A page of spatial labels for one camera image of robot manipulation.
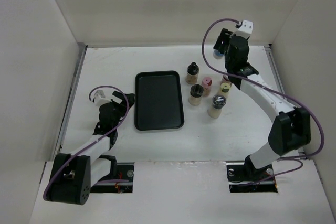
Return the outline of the tall blue-band spice jar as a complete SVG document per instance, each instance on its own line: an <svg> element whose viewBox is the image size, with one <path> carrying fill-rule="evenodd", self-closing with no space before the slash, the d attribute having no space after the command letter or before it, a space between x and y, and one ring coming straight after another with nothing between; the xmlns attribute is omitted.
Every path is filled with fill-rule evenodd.
<svg viewBox="0 0 336 224"><path fill-rule="evenodd" d="M213 50L213 57L215 59L222 59L223 58L223 54L221 52L219 52L218 50L214 49Z"/></svg>

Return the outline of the black grinder-cap spice bottle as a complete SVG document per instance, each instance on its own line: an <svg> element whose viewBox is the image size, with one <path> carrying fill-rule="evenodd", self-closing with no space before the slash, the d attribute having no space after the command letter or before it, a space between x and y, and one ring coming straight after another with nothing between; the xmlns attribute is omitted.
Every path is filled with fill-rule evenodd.
<svg viewBox="0 0 336 224"><path fill-rule="evenodd" d="M191 86L190 96L188 98L189 103L193 106L200 105L203 92L204 92L204 89L200 84L195 84Z"/></svg>

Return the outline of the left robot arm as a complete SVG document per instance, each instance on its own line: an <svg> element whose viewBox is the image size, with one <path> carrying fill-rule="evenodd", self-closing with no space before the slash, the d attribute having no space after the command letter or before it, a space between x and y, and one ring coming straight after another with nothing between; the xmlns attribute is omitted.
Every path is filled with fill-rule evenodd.
<svg viewBox="0 0 336 224"><path fill-rule="evenodd" d="M111 150L121 126L135 103L133 93L115 89L115 102L99 86L89 93L89 100L99 108L99 119L91 139L71 153L56 155L43 199L84 205L90 193L130 193L133 189L134 164L119 163Z"/></svg>

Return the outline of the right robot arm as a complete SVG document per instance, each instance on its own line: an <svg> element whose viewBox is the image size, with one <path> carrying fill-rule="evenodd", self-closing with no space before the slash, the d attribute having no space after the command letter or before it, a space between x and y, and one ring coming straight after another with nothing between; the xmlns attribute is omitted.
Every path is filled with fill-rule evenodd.
<svg viewBox="0 0 336 224"><path fill-rule="evenodd" d="M267 143L248 155L243 167L238 171L238 174L245 176L247 180L254 180L272 162L310 143L310 114L307 109L298 108L283 97L270 92L259 72L247 61L247 38L224 28L213 49L217 54L224 56L229 81L252 98L272 123Z"/></svg>

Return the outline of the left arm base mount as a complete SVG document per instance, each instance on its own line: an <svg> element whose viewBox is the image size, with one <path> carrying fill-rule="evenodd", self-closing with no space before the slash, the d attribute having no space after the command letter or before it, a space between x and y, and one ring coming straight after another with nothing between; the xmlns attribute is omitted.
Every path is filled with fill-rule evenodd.
<svg viewBox="0 0 336 224"><path fill-rule="evenodd" d="M133 192L134 163L117 163L109 175L91 187L93 194L128 194Z"/></svg>

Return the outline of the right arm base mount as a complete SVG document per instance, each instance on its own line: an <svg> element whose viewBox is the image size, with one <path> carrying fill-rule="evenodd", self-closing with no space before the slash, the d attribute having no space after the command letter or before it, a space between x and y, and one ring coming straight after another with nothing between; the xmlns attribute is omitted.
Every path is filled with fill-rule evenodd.
<svg viewBox="0 0 336 224"><path fill-rule="evenodd" d="M227 179L231 193L277 193L275 178L270 164L262 169L248 174L243 162L227 163Z"/></svg>

